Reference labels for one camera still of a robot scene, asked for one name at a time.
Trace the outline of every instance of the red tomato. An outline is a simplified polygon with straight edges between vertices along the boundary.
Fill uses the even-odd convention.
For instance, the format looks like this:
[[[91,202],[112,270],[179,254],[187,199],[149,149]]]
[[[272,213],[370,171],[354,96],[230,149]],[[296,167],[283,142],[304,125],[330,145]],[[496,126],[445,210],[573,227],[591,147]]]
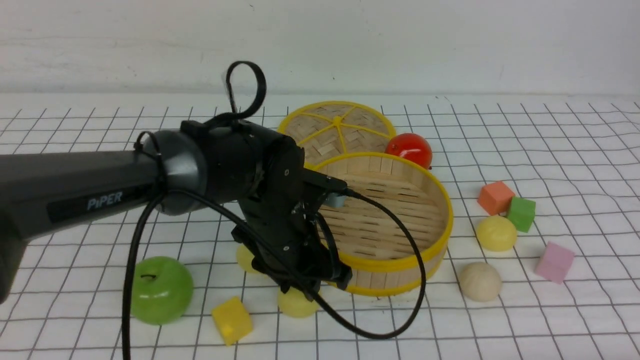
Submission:
[[[395,136],[389,141],[385,152],[412,161],[426,169],[430,168],[433,159],[431,146],[427,140],[413,133]]]

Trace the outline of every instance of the green apple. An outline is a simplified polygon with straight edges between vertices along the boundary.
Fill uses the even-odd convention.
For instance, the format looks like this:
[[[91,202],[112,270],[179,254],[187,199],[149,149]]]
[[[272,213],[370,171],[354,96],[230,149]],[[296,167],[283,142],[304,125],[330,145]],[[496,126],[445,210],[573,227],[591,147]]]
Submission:
[[[133,278],[131,314],[152,325],[180,318],[193,296],[193,278],[176,259],[148,258],[136,265]]]

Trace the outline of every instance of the yellow bun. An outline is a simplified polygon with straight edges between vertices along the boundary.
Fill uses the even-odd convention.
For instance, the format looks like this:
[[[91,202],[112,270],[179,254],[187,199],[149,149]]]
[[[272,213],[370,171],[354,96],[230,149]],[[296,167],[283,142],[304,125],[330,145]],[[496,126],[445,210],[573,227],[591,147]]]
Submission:
[[[462,294],[473,301],[487,302],[495,299],[502,289],[498,271],[487,263],[471,263],[460,273]]]
[[[507,251],[516,244],[518,231],[509,219],[494,215],[480,222],[476,236],[480,246],[489,251]]]
[[[240,246],[238,246],[238,249],[236,250],[236,261],[238,262],[238,265],[240,265],[240,267],[248,274],[260,273],[251,266],[251,262],[253,261],[253,254],[243,244],[240,244]]]
[[[278,307],[284,315],[292,318],[306,318],[316,313],[319,305],[309,301],[302,292],[291,288],[287,293],[278,290]]]

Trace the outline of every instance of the fake fruit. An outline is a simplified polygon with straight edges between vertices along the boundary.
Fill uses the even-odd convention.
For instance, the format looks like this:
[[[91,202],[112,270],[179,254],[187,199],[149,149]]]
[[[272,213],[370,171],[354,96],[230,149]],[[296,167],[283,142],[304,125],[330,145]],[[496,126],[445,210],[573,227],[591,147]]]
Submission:
[[[253,254],[243,244],[238,246],[236,250],[236,261],[238,265],[246,271],[248,274],[259,274],[258,270],[254,269],[251,263],[253,262]]]
[[[193,296],[193,278],[176,259],[156,256],[136,265],[131,314],[152,325],[170,323],[182,316]]]
[[[405,133],[393,137],[387,144],[385,152],[407,159],[426,169],[429,169],[433,159],[431,146],[427,143],[427,140],[413,133]]]
[[[287,293],[278,290],[278,307],[284,315],[300,319],[315,314],[320,305],[307,300],[302,291],[290,288]]]

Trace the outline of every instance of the grid mat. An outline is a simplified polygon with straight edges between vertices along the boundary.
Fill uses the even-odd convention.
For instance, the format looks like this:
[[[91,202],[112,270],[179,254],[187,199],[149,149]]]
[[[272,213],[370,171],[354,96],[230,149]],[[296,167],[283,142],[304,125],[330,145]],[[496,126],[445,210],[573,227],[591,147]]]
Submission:
[[[427,283],[424,309],[394,340],[355,336],[323,311],[304,320],[281,316],[273,283],[236,265],[231,222],[208,210],[153,214],[140,258],[178,258],[196,290],[178,322],[156,327],[132,321],[133,358],[640,359],[639,103],[378,104],[398,133],[427,138],[432,172],[455,214],[449,250]],[[132,149],[142,130],[177,128],[186,118],[208,119],[215,109],[2,109],[0,154]],[[288,111],[267,104],[250,120],[275,128]],[[530,233],[499,254],[484,251],[474,236],[486,216],[476,202],[479,190],[498,180],[537,202]],[[239,212],[237,204],[226,206]],[[1,359],[122,358],[121,289],[140,212],[77,226],[28,247],[12,294],[0,306]],[[549,241],[577,254],[562,285],[533,272]],[[487,261],[503,276],[499,299],[478,304],[461,296],[457,274],[473,261]],[[374,332],[403,323],[416,294],[367,298],[323,288],[342,316]],[[210,313],[236,295],[252,314],[254,330],[226,347]]]

